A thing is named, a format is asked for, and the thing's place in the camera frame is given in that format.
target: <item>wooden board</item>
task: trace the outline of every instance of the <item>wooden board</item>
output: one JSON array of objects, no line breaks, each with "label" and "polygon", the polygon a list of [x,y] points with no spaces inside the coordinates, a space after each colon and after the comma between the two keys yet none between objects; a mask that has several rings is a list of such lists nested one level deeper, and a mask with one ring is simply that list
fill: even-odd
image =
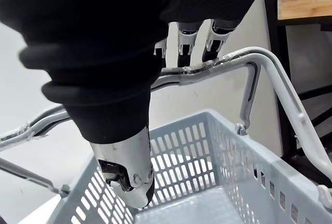
[{"label": "wooden board", "polygon": [[332,16],[332,0],[278,0],[278,19]]}]

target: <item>black rubber sleeve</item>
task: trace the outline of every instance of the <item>black rubber sleeve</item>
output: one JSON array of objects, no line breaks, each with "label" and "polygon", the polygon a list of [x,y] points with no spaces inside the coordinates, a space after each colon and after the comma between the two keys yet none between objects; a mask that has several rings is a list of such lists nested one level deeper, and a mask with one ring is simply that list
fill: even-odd
[{"label": "black rubber sleeve", "polygon": [[0,0],[0,20],[27,47],[20,60],[52,81],[44,95],[61,103],[83,137],[114,143],[148,126],[150,86],[167,36],[165,0]]}]

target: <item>gray floor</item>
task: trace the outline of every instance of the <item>gray floor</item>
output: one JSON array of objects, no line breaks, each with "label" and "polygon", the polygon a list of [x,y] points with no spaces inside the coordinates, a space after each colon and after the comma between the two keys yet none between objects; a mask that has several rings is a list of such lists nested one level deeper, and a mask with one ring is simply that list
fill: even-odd
[{"label": "gray floor", "polygon": [[135,224],[243,224],[222,188],[138,214]]}]

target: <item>black metal frame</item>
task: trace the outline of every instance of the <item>black metal frame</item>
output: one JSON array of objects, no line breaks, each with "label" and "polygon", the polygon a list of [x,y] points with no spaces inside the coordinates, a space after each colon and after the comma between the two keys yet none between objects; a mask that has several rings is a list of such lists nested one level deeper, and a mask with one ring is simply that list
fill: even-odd
[{"label": "black metal frame", "polygon": [[[332,17],[280,21],[278,20],[277,1],[278,0],[265,0],[271,51],[279,58],[287,75],[291,79],[286,26],[319,23],[321,24],[322,31],[330,31]],[[301,100],[307,100],[331,92],[332,85],[301,93],[299,94],[299,97]],[[331,181],[309,162],[309,160],[305,157],[303,150],[301,148],[297,149],[294,130],[279,101],[278,111],[283,150],[282,159],[309,179],[317,182],[318,184],[325,184],[328,187],[332,187]],[[312,120],[312,122],[314,126],[317,126],[331,116],[332,108],[317,116]],[[321,137],[321,141],[326,149],[332,150],[332,132]]]},{"label": "black metal frame", "polygon": [[[270,46],[271,51],[279,58],[287,73],[287,76],[291,78],[286,27],[278,25],[278,9],[276,1],[277,0],[265,0],[266,16],[270,34]],[[278,112],[283,156],[288,158],[288,156],[291,157],[296,152],[296,139],[293,128],[279,100]]]}]

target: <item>robotic finger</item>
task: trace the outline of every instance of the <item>robotic finger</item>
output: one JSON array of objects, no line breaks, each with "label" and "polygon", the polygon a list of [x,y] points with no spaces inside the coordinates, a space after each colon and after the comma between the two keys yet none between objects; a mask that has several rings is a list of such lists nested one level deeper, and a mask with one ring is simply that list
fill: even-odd
[{"label": "robotic finger", "polygon": [[190,66],[190,56],[192,49],[195,46],[197,33],[201,25],[202,22],[177,23],[178,67]]},{"label": "robotic finger", "polygon": [[219,19],[211,20],[209,33],[206,38],[206,45],[202,57],[202,62],[216,59],[222,46],[234,31],[234,26],[225,26]]}]

